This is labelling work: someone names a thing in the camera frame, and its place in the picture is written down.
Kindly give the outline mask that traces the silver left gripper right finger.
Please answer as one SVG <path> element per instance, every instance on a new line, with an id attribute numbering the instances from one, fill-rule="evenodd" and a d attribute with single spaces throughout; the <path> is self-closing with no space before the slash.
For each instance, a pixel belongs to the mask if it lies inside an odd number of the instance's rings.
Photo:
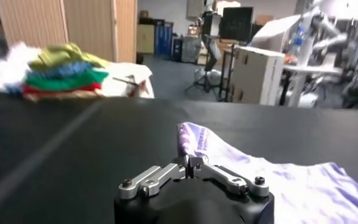
<path id="1" fill-rule="evenodd" d="M 256 177 L 254 181 L 250 181 L 226 167 L 204 163 L 202 157 L 189 156 L 188 167 L 193 171 L 192 177 L 215 180 L 234 195 L 251 194 L 255 197 L 270 195 L 269 186 L 266 185 L 263 177 Z"/>

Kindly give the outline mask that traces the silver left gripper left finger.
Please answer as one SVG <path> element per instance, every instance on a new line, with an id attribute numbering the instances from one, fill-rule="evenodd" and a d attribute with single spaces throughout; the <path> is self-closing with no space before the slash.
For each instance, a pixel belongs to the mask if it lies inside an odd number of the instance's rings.
<path id="1" fill-rule="evenodd" d="M 160 189 L 169 181 L 184 178 L 188 156 L 180 156 L 168 165 L 152 166 L 133 178 L 125 179 L 118 187 L 121 200 L 132 200 L 137 196 L 149 199 L 159 194 Z"/>

